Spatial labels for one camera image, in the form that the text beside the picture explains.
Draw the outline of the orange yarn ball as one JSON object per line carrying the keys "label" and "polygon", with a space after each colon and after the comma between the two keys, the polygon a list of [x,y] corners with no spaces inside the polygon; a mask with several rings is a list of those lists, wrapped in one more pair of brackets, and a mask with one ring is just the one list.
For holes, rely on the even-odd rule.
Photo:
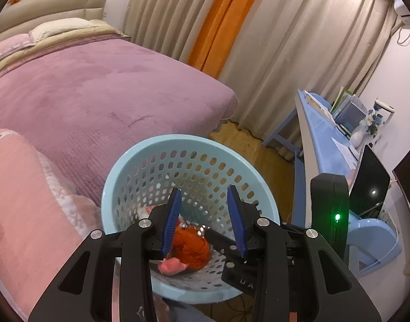
{"label": "orange yarn ball", "polygon": [[211,259],[211,248],[194,227],[178,226],[174,233],[171,254],[187,265],[187,269],[200,270]]}

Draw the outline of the light blue chair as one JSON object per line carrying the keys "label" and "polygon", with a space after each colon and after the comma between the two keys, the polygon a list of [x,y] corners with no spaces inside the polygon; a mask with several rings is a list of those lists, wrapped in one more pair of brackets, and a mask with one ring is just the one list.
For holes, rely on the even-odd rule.
{"label": "light blue chair", "polygon": [[401,254],[398,232],[377,218],[349,213],[345,263],[357,277],[381,269]]}

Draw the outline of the white air conditioner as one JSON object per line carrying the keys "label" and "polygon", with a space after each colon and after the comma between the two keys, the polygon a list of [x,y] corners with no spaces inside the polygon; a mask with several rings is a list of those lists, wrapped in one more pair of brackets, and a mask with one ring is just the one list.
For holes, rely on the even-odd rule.
{"label": "white air conditioner", "polygon": [[410,28],[410,11],[402,0],[394,0],[394,9],[401,22]]}

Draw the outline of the pink patterned blanket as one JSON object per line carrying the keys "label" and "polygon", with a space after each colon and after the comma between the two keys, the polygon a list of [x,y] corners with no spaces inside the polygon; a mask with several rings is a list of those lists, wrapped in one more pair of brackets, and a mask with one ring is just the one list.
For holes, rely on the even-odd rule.
{"label": "pink patterned blanket", "polygon": [[0,129],[0,290],[27,321],[100,209],[22,135]]}

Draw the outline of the stacked books on desk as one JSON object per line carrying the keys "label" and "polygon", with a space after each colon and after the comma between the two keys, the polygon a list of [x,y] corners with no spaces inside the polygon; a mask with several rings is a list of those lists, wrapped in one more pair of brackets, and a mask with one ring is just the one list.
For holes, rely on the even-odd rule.
{"label": "stacked books on desk", "polygon": [[332,104],[330,114],[343,134],[351,136],[360,121],[366,117],[367,109],[356,94],[342,86]]}

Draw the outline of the light blue desk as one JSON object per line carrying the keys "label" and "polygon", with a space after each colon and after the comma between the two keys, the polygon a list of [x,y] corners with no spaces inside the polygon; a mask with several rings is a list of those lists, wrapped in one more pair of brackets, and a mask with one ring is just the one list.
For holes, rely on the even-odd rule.
{"label": "light blue desk", "polygon": [[[335,145],[338,141],[347,146],[349,140],[309,103],[308,98],[307,93],[298,90],[295,109],[262,143],[267,146],[275,140],[294,154],[295,189],[291,223],[307,228],[312,224],[310,180],[320,173],[350,176],[348,164]],[[280,135],[294,117],[299,122],[302,148]]]}

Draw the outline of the pink crumpled wrapper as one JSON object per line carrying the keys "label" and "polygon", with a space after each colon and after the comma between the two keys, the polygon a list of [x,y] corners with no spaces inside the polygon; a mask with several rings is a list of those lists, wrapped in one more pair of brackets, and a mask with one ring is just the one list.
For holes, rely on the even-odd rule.
{"label": "pink crumpled wrapper", "polygon": [[165,276],[176,276],[187,270],[188,265],[181,262],[176,257],[164,259],[158,264],[158,271]]}

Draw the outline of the pink pillow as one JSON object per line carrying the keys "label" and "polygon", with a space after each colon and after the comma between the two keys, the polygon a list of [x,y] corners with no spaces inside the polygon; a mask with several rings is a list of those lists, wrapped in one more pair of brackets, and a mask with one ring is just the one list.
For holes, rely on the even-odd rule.
{"label": "pink pillow", "polygon": [[18,34],[0,42],[0,60],[35,45],[29,34]]}

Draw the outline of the cream pillow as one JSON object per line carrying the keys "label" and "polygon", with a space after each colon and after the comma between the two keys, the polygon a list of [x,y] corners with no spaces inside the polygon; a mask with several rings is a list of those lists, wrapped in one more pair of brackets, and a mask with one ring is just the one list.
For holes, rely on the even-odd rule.
{"label": "cream pillow", "polygon": [[39,42],[50,36],[93,27],[94,24],[91,21],[79,17],[63,18],[44,22],[36,26],[29,32],[29,36],[34,42]]}

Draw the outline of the light blue perforated basket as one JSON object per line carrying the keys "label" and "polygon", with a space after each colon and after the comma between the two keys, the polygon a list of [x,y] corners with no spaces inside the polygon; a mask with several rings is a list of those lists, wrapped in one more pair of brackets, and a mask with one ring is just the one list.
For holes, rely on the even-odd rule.
{"label": "light blue perforated basket", "polygon": [[148,206],[161,205],[171,190],[182,193],[181,217],[233,238],[226,204],[228,186],[242,201],[279,222],[276,201],[259,172],[235,151],[212,140],[186,134],[146,139],[115,162],[105,181],[101,219],[106,234],[127,229],[146,216]]}

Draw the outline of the red and white paper cup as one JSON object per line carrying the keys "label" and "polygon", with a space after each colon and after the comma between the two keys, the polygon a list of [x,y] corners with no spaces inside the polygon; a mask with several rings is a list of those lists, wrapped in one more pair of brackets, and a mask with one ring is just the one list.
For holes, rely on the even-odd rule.
{"label": "red and white paper cup", "polygon": [[137,209],[137,219],[148,219],[151,217],[153,222],[159,221],[161,219],[162,211],[164,208],[163,204],[153,205],[153,206],[141,206]]}

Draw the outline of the purple bed cover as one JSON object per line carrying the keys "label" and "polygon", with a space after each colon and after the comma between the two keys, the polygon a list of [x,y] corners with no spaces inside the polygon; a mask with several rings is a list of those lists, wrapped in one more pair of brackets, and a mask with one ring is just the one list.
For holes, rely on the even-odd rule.
{"label": "purple bed cover", "polygon": [[0,72],[0,128],[25,137],[94,202],[131,146],[162,134],[205,137],[237,105],[216,79],[117,38],[58,45]]}

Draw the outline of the black tablet screen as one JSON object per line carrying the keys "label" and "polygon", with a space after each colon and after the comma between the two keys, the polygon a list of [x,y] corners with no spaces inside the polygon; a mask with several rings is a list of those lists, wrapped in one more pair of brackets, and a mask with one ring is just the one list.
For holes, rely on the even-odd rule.
{"label": "black tablet screen", "polygon": [[391,177],[375,152],[364,146],[349,193],[349,209],[360,218],[377,218]]}

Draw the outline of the beige padded headboard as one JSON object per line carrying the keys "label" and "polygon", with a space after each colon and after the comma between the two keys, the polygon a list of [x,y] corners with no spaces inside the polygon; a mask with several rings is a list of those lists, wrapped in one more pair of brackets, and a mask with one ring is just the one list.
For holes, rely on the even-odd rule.
{"label": "beige padded headboard", "polygon": [[27,33],[50,20],[101,20],[107,0],[22,0],[0,13],[0,36]]}

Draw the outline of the beige curtain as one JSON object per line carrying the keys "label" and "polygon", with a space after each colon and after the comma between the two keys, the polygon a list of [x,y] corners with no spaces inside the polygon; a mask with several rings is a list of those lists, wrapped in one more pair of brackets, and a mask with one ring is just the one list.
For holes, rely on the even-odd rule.
{"label": "beige curtain", "polygon": [[[213,0],[130,0],[123,31],[188,64]],[[360,94],[397,23],[393,0],[255,0],[217,80],[239,100],[232,120],[267,137],[299,89]]]}

